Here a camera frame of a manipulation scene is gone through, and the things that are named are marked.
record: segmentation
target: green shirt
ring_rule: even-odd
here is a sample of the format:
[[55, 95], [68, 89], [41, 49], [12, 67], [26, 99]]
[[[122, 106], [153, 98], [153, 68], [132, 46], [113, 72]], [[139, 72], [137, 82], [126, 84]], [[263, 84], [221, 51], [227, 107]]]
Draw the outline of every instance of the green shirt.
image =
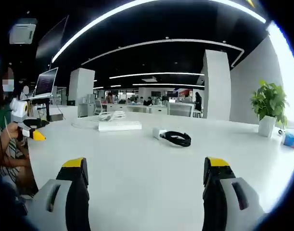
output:
[[6, 117], [7, 123], [11, 122], [11, 112], [10, 112], [10, 104], [4, 105], [3, 108], [0, 108], [0, 128], [3, 130], [6, 125], [4, 122], [4, 117]]

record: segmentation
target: laptop screen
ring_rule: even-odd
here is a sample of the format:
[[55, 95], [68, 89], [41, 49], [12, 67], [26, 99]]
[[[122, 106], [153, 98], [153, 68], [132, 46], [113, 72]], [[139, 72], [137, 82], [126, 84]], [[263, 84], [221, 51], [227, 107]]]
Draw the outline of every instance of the laptop screen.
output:
[[52, 93], [52, 88], [54, 86], [57, 70], [58, 67], [39, 75], [35, 96]]

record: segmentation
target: laptop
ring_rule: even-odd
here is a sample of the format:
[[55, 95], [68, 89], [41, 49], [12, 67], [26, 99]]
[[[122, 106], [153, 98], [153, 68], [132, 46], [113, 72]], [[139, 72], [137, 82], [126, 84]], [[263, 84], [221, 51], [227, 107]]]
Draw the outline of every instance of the laptop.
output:
[[38, 77], [38, 81], [37, 81], [37, 85], [35, 89], [35, 95], [32, 97], [23, 99], [22, 101], [45, 99], [45, 98], [53, 97], [52, 90], [55, 83], [57, 71], [58, 71], [58, 67], [40, 74]]

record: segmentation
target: potted plant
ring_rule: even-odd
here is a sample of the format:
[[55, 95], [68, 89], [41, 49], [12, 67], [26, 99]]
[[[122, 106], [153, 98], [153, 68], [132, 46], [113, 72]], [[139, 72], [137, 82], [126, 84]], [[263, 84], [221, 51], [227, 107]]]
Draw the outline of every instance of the potted plant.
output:
[[251, 98], [251, 104], [254, 112], [259, 117], [258, 134], [265, 137], [271, 137], [276, 121], [287, 124], [287, 117], [284, 115], [286, 94], [281, 86], [274, 83], [267, 83], [264, 80], [259, 81], [260, 88]]

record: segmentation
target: white flower pot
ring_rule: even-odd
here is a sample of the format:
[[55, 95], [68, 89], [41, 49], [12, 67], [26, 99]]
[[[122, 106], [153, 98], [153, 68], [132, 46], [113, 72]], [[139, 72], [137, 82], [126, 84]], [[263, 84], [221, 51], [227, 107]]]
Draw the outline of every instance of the white flower pot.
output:
[[266, 115], [259, 122], [258, 134], [270, 138], [275, 127], [276, 118]]

